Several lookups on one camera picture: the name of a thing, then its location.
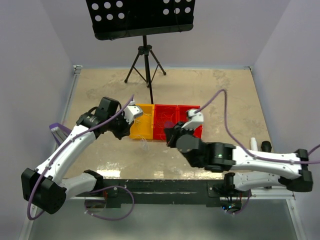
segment red plastic container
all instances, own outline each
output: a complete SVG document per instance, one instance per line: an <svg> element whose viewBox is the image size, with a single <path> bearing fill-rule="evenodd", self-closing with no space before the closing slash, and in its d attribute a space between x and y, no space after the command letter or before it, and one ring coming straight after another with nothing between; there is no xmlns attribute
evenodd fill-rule
<svg viewBox="0 0 320 240"><path fill-rule="evenodd" d="M166 140L165 126L174 126L178 122L177 105L162 105L154 106L153 119L153 139Z"/></svg>
<svg viewBox="0 0 320 240"><path fill-rule="evenodd" d="M177 107L178 122L179 121L186 122L188 120L186 111L190 109L199 109L199 108L200 106L178 105ZM202 125L197 127L193 135L197 138L201 138L202 128L203 128Z"/></svg>

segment music stand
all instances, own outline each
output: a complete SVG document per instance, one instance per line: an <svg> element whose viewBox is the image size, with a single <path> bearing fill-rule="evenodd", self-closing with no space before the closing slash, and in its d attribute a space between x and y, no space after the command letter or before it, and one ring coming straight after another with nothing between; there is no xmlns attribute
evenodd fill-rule
<svg viewBox="0 0 320 240"><path fill-rule="evenodd" d="M164 75L165 70L147 45L147 35L190 31L193 28L195 0L86 0L92 20L94 36L98 40L116 40L142 36L143 46L124 80L135 69L147 83L150 91L151 104L154 103L152 81L158 67ZM157 62L151 79L149 53ZM144 55L145 78L135 68L139 56Z"/></svg>

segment yellow bin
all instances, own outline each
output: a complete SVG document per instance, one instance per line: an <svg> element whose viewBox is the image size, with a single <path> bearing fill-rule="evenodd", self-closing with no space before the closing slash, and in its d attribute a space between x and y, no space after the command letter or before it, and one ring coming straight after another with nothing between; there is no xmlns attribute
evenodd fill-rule
<svg viewBox="0 0 320 240"><path fill-rule="evenodd" d="M131 139L152 140L154 137L154 104L137 104L143 110L143 115L134 120L130 128Z"/></svg>

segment white wall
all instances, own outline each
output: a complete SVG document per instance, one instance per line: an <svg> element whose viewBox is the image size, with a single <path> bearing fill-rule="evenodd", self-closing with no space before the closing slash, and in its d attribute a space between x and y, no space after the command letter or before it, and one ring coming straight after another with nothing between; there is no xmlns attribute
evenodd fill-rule
<svg viewBox="0 0 320 240"><path fill-rule="evenodd" d="M99 41L94 37L85 0L41 1L74 64L131 66L141 37ZM196 0L191 31L151 35L149 44L164 66L252 66L289 1ZM142 58L138 64L143 66Z"/></svg>
<svg viewBox="0 0 320 240"><path fill-rule="evenodd" d="M17 239L26 216L21 173L53 148L72 64L39 0L0 1L0 239Z"/></svg>
<svg viewBox="0 0 320 240"><path fill-rule="evenodd" d="M291 152L320 143L320 1L291 0L253 76L274 149ZM310 158L320 160L320 151ZM309 240L320 235L320 166L311 193L296 193Z"/></svg>

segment tripod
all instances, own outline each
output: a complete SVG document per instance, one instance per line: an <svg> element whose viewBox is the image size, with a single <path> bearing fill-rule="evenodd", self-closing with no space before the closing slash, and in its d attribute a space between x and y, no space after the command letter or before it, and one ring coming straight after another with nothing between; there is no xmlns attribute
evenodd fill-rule
<svg viewBox="0 0 320 240"><path fill-rule="evenodd" d="M152 51L152 46L151 45L147 45L147 36L143 35L142 36L143 39L143 46L139 46L138 47L138 54L136 55L133 64L130 68L130 71L128 73L128 75L126 76L124 82L127 83L128 82L128 78L130 77L130 74L132 72L132 70L134 69L139 75L140 77L146 82L146 86L149 88L150 90L150 100L151 100L151 104L154 104L154 97L152 94L152 82L154 80L154 77L156 75L156 71L158 69L158 67L160 67L160 69L163 72L163 75L167 75L166 71L163 69L163 67L161 66L159 60L157 59L156 55L154 54L154 52ZM151 78L150 75L150 66L149 66L149 52L151 53L151 55L153 56L154 60L156 61L156 68L155 71L153 73L153 76ZM138 58L140 56L144 55L144 66L145 66L145 78L141 75L141 73L136 69L135 65L138 61Z"/></svg>

